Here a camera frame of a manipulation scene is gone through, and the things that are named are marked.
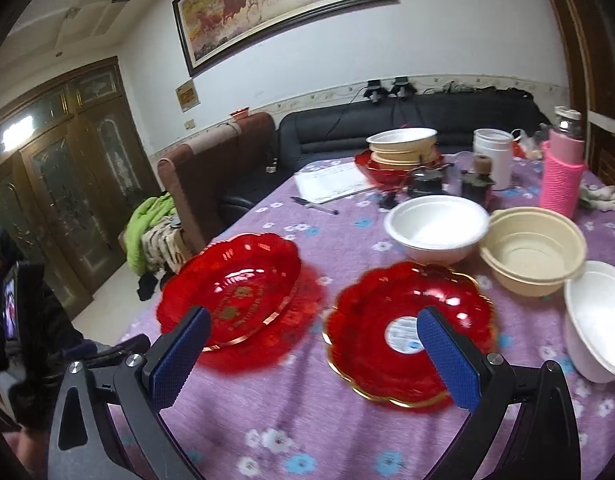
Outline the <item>beige plastic bowl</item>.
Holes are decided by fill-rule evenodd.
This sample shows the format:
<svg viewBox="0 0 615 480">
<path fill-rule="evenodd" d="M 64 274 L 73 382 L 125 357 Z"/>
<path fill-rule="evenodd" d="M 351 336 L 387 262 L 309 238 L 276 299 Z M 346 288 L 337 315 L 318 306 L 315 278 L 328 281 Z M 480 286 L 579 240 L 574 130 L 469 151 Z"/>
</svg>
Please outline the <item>beige plastic bowl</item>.
<svg viewBox="0 0 615 480">
<path fill-rule="evenodd" d="M 580 228 L 541 207 L 494 211 L 479 249 L 498 283 L 524 297 L 557 292 L 581 273 L 587 258 Z"/>
</svg>

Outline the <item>white paper sheet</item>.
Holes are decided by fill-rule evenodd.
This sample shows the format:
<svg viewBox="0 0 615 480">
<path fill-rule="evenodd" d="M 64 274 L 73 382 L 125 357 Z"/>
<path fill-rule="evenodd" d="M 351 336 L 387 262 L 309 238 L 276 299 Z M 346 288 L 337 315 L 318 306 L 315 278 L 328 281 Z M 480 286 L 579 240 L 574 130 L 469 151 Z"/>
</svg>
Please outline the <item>white paper sheet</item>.
<svg viewBox="0 0 615 480">
<path fill-rule="evenodd" d="M 354 162 L 337 162 L 321 169 L 306 169 L 294 174 L 294 182 L 298 195 L 315 204 L 339 200 L 373 187 Z"/>
</svg>

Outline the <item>red plate under stack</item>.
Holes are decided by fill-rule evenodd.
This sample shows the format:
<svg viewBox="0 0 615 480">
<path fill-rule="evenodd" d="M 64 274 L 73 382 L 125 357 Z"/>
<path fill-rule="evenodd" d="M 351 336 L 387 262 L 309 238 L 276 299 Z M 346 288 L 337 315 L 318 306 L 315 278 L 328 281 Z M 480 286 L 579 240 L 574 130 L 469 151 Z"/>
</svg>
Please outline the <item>red plate under stack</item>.
<svg viewBox="0 0 615 480">
<path fill-rule="evenodd" d="M 442 154 L 438 154 L 424 165 L 396 167 L 376 162 L 371 158 L 371 152 L 366 150 L 357 154 L 354 162 L 357 169 L 378 188 L 398 188 L 406 183 L 411 171 L 422 168 L 439 169 L 443 166 L 444 159 Z"/>
</svg>

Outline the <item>white foam bowl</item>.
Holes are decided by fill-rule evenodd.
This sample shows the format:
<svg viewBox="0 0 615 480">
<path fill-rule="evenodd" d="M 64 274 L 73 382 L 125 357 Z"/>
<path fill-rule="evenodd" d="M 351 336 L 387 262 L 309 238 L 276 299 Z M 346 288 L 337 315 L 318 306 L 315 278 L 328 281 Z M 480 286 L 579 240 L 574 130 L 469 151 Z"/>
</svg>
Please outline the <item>white foam bowl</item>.
<svg viewBox="0 0 615 480">
<path fill-rule="evenodd" d="M 489 230 L 490 214 L 467 198 L 430 195 L 396 206 L 383 226 L 409 259 L 452 266 L 475 252 Z"/>
<path fill-rule="evenodd" d="M 615 266 L 589 260 L 565 283 L 565 348 L 590 382 L 615 381 Z"/>
</svg>

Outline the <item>small dark jar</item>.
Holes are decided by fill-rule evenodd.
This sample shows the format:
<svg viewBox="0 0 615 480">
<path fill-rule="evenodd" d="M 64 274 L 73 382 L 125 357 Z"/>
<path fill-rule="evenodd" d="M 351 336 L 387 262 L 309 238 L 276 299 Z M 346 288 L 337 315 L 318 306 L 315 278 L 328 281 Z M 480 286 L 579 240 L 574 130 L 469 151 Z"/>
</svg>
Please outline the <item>small dark jar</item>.
<svg viewBox="0 0 615 480">
<path fill-rule="evenodd" d="M 495 184 L 491 177 L 492 166 L 493 160 L 489 156 L 475 154 L 472 169 L 461 174 L 461 196 L 487 208 Z"/>
</svg>

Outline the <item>pink sleeved water bottle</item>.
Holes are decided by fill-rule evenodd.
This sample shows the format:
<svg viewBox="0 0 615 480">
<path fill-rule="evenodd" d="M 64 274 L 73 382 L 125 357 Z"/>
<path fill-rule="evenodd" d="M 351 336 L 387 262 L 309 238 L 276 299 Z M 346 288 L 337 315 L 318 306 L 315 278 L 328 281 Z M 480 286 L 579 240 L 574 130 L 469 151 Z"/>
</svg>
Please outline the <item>pink sleeved water bottle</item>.
<svg viewBox="0 0 615 480">
<path fill-rule="evenodd" d="M 539 206 L 573 218 L 586 168 L 582 114 L 565 106 L 555 107 L 556 123 L 542 143 L 543 180 Z"/>
</svg>

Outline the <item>white plastic cup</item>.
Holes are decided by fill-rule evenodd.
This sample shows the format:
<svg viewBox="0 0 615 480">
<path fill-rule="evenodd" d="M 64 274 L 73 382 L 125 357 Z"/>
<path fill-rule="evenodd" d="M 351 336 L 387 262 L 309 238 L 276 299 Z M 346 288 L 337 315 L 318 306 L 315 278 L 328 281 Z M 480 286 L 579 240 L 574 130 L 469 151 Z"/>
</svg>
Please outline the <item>white plastic cup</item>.
<svg viewBox="0 0 615 480">
<path fill-rule="evenodd" d="M 498 129 L 477 129 L 473 133 L 472 148 L 475 154 L 492 159 L 494 190 L 509 188 L 513 174 L 513 135 Z"/>
</svg>

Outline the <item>red gold-rimmed flower plate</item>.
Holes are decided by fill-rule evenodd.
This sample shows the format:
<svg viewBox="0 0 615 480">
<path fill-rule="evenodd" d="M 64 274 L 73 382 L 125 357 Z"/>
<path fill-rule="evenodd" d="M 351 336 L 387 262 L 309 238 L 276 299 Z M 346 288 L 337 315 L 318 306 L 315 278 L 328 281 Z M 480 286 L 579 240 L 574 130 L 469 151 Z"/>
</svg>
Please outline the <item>red gold-rimmed flower plate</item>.
<svg viewBox="0 0 615 480">
<path fill-rule="evenodd" d="M 481 351 L 495 348 L 494 306 L 477 281 L 446 266 L 402 261 L 368 271 L 339 293 L 323 328 L 329 366 L 370 402 L 418 412 L 451 404 L 418 335 L 426 307 Z"/>
</svg>

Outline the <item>red transparent flower plate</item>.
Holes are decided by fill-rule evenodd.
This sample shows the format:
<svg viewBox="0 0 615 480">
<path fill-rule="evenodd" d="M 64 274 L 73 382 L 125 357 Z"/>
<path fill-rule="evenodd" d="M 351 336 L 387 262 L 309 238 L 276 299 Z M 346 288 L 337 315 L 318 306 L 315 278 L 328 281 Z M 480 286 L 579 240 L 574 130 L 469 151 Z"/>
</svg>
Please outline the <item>red transparent flower plate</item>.
<svg viewBox="0 0 615 480">
<path fill-rule="evenodd" d="M 156 308 L 164 333 L 195 307 L 210 313 L 206 352 L 234 347 L 276 321 L 298 290 L 298 245 L 274 233 L 244 233 L 192 257 L 167 281 Z"/>
</svg>

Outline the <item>black pen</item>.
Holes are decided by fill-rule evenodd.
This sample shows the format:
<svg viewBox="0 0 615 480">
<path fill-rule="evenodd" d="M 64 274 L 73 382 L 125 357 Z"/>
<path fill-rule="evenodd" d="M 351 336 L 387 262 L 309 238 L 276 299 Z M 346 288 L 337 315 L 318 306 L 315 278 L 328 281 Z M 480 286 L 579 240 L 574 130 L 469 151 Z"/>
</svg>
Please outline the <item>black pen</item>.
<svg viewBox="0 0 615 480">
<path fill-rule="evenodd" d="M 337 216 L 339 214 L 339 211 L 337 211 L 336 209 L 328 208 L 321 204 L 310 202 L 309 200 L 306 200 L 305 198 L 300 196 L 291 196 L 291 200 L 292 202 L 307 209 L 318 210 L 320 212 L 324 212 L 325 214 L 332 214 L 332 216 Z"/>
</svg>

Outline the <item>purple floral tablecloth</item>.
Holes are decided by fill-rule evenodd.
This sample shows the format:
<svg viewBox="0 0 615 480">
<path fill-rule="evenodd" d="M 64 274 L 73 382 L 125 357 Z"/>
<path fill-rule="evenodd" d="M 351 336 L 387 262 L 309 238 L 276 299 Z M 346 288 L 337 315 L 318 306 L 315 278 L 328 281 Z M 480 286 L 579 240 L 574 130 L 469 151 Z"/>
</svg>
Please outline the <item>purple floral tablecloth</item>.
<svg viewBox="0 0 615 480">
<path fill-rule="evenodd" d="M 383 227 L 376 193 L 337 200 L 332 214 L 294 202 L 286 181 L 260 200 L 232 234 L 273 232 L 298 245 L 316 269 L 325 307 L 367 271 L 402 261 Z M 595 385 L 574 368 L 563 340 L 562 294 L 513 295 L 478 255 L 460 262 L 496 312 L 505 358 L 537 366 L 557 361 L 567 375 L 579 425 L 582 474 L 592 479 L 615 452 L 615 382 Z M 162 414 L 209 479 L 420 479 L 465 419 L 455 406 L 421 413 L 363 399 L 329 366 L 321 326 L 272 366 L 226 376 L 197 368 Z"/>
</svg>

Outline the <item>wooden glass cabinet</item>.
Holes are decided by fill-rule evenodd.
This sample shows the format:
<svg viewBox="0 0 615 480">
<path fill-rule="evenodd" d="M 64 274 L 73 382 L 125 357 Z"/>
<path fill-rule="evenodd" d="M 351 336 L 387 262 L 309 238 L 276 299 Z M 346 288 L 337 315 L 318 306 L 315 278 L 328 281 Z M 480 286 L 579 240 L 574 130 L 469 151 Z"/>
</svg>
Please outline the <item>wooden glass cabinet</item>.
<svg viewBox="0 0 615 480">
<path fill-rule="evenodd" d="M 85 65 L 0 110 L 0 226 L 76 316 L 125 262 L 121 234 L 158 194 L 116 58 Z"/>
</svg>

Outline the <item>white work gloves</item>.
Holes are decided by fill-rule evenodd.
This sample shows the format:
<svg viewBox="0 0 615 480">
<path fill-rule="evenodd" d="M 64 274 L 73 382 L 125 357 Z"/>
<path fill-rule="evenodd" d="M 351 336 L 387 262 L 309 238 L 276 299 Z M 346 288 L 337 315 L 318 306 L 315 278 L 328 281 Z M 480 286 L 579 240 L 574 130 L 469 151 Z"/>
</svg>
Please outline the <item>white work gloves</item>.
<svg viewBox="0 0 615 480">
<path fill-rule="evenodd" d="M 615 186 L 602 188 L 582 185 L 579 192 L 579 202 L 587 209 L 599 211 L 615 211 Z"/>
</svg>

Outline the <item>seated person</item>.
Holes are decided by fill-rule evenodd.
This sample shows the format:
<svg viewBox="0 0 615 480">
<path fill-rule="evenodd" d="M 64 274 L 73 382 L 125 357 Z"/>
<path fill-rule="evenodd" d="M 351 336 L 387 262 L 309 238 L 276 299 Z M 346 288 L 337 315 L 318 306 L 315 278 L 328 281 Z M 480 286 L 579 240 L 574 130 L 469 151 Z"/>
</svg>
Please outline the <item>seated person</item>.
<svg viewBox="0 0 615 480">
<path fill-rule="evenodd" d="M 0 228 L 0 396 L 21 426 L 16 457 L 35 479 L 46 476 L 52 410 L 64 355 L 85 342 L 44 280 Z"/>
</svg>

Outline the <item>black leather sofa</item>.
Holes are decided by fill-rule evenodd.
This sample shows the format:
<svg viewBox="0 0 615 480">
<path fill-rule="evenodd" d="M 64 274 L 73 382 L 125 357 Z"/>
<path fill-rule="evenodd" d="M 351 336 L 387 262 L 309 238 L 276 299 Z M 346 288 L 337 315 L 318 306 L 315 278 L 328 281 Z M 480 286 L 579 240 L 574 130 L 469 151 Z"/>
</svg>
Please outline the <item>black leather sofa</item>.
<svg viewBox="0 0 615 480">
<path fill-rule="evenodd" d="M 366 139 L 376 133 L 432 128 L 437 130 L 437 148 L 452 154 L 472 147 L 475 129 L 521 129 L 531 136 L 549 123 L 531 93 L 494 87 L 291 113 L 263 134 L 263 159 L 220 192 L 219 218 L 232 226 L 294 172 L 316 160 L 353 157 L 367 150 Z"/>
</svg>

